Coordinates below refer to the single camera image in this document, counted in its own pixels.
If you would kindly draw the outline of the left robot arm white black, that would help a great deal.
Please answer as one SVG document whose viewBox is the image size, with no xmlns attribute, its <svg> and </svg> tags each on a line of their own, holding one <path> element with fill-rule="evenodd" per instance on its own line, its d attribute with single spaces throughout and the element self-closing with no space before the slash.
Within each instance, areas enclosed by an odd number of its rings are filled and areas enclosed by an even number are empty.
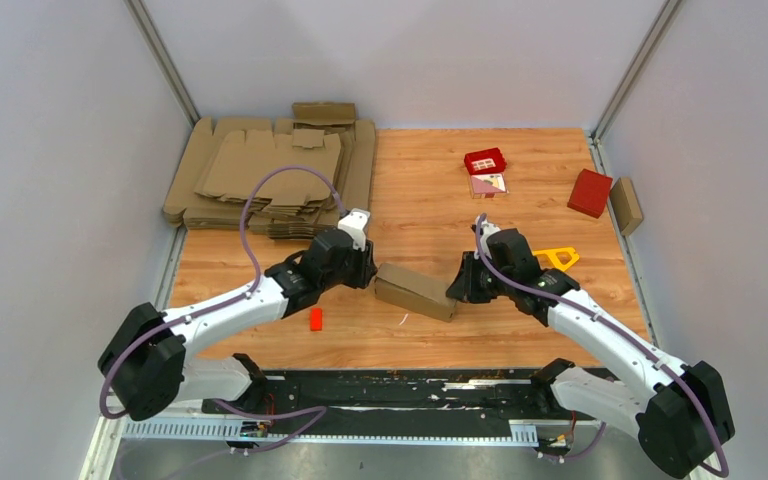
<svg viewBox="0 0 768 480">
<path fill-rule="evenodd" d="M 142 421 L 193 399 L 230 401 L 243 413 L 258 411 L 267 389 L 253 369 L 235 357 L 204 360 L 200 353 L 312 307 L 334 287 L 365 289 L 376 272 L 373 242 L 359 230 L 338 227 L 226 293 L 167 310 L 150 302 L 133 307 L 97 362 L 104 377 L 102 415 Z"/>
</svg>

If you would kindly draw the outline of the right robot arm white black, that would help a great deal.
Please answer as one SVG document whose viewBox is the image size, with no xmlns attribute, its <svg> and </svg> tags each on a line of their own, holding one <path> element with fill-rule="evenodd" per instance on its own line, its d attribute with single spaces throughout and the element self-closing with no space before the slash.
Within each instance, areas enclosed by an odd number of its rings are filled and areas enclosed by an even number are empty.
<svg viewBox="0 0 768 480">
<path fill-rule="evenodd" d="M 638 440 L 650 461 L 682 479 L 701 468 L 729 474 L 723 446 L 735 435 L 724 382 L 705 361 L 691 365 L 644 340 L 602 308 L 572 277 L 543 268 L 524 235 L 480 216 L 475 247 L 462 255 L 446 295 L 466 304 L 504 297 L 599 360 L 614 381 L 573 362 L 544 367 L 531 403 L 544 417 L 581 412 Z"/>
</svg>

